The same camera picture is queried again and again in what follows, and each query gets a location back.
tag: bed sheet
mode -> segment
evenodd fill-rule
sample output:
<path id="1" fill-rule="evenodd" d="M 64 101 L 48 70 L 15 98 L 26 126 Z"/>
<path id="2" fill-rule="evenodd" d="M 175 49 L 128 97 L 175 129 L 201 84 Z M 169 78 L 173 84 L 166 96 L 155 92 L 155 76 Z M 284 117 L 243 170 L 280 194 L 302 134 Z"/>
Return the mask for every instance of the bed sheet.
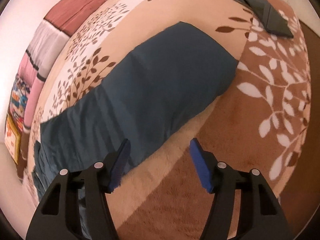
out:
<path id="1" fill-rule="evenodd" d="M 41 122 L 99 85 L 137 45 L 183 21 L 210 35 L 239 61 L 236 78 L 225 94 L 129 172 L 107 196 L 120 237 L 156 239 L 159 232 L 168 239 L 199 237 L 212 196 L 201 189 L 192 168 L 188 143 L 193 137 L 235 169 L 260 169 L 279 195 L 307 133 L 310 72 L 297 16 L 283 1 L 268 1 L 288 20 L 293 40 L 266 33 L 250 10 L 232 0 L 108 0 L 57 58 L 36 107 L 29 152 L 35 140 L 41 140 Z M 28 174 L 33 167 L 29 154 Z M 161 225 L 154 223 L 159 218 Z"/>

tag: silver screw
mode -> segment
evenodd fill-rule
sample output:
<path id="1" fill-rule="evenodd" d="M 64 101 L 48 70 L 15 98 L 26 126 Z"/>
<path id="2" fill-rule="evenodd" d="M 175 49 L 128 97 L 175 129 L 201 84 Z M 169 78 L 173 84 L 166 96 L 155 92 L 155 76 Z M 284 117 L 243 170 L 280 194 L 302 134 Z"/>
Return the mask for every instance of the silver screw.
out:
<path id="1" fill-rule="evenodd" d="M 258 171 L 257 169 L 253 169 L 251 172 L 252 172 L 252 174 L 255 175 L 255 176 L 260 175 L 260 171 Z"/>
<path id="2" fill-rule="evenodd" d="M 219 163 L 218 163 L 218 167 L 219 167 L 220 169 L 224 169 L 224 168 L 227 167 L 227 165 L 226 165 L 225 163 L 223 163 L 223 162 L 219 162 Z"/>
<path id="3" fill-rule="evenodd" d="M 67 169 L 63 169 L 60 171 L 60 175 L 62 175 L 62 176 L 67 175 L 67 173 L 68 173 Z"/>
<path id="4" fill-rule="evenodd" d="M 103 163 L 101 163 L 101 162 L 95 163 L 95 164 L 94 164 L 94 167 L 95 167 L 96 169 L 100 169 L 100 168 L 103 167 Z"/>

